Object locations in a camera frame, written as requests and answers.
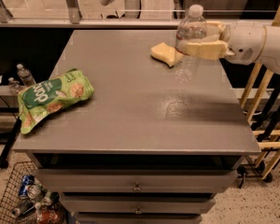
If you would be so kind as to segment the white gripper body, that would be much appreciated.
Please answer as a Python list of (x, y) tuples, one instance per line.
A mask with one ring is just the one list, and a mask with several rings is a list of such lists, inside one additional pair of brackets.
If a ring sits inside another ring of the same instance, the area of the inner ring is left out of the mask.
[(228, 43), (225, 59), (230, 63), (249, 65), (263, 48), (265, 28), (255, 23), (232, 23), (225, 29), (222, 40)]

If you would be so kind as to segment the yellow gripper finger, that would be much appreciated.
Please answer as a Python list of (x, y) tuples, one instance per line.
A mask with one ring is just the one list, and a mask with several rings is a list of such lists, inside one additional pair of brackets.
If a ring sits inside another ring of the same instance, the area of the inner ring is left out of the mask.
[(182, 54), (206, 60), (224, 58), (228, 51), (228, 44), (224, 41), (215, 42), (181, 42), (177, 48)]
[(206, 38), (208, 41), (223, 40), (227, 25), (221, 21), (208, 21), (206, 23)]

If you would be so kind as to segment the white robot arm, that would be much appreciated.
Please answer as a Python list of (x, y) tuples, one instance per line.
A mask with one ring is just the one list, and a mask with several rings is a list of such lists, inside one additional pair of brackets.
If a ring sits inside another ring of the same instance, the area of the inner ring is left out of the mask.
[(280, 75), (280, 26), (266, 26), (257, 22), (204, 22), (200, 29), (203, 38), (192, 38), (198, 22), (187, 35), (176, 33), (175, 49), (183, 55), (205, 60), (226, 59), (230, 63), (249, 65), (261, 63)]

